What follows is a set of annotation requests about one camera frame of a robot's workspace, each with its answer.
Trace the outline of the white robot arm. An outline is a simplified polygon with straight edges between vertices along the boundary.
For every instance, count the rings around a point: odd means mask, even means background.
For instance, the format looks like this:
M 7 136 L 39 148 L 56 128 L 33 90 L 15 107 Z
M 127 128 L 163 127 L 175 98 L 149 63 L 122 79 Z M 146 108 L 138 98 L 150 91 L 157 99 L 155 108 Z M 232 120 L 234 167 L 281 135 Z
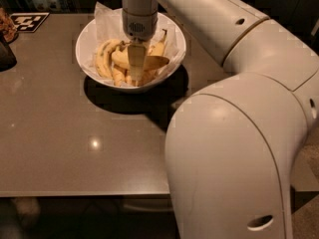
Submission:
M 318 121 L 319 57 L 240 0 L 123 0 L 124 30 L 150 39 L 165 9 L 228 72 L 190 96 L 166 132 L 181 239 L 293 239 L 290 174 Z

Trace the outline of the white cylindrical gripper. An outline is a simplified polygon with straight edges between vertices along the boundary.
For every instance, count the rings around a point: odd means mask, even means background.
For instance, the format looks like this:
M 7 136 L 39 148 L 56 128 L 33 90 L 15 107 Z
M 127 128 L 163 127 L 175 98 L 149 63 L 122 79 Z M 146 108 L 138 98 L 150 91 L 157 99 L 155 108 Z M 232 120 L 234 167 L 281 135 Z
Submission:
M 158 23 L 158 12 L 150 15 L 134 15 L 122 10 L 123 30 L 126 36 L 134 41 L 128 46 L 130 75 L 137 86 L 144 75 L 144 63 L 148 53 L 145 43 L 155 34 Z

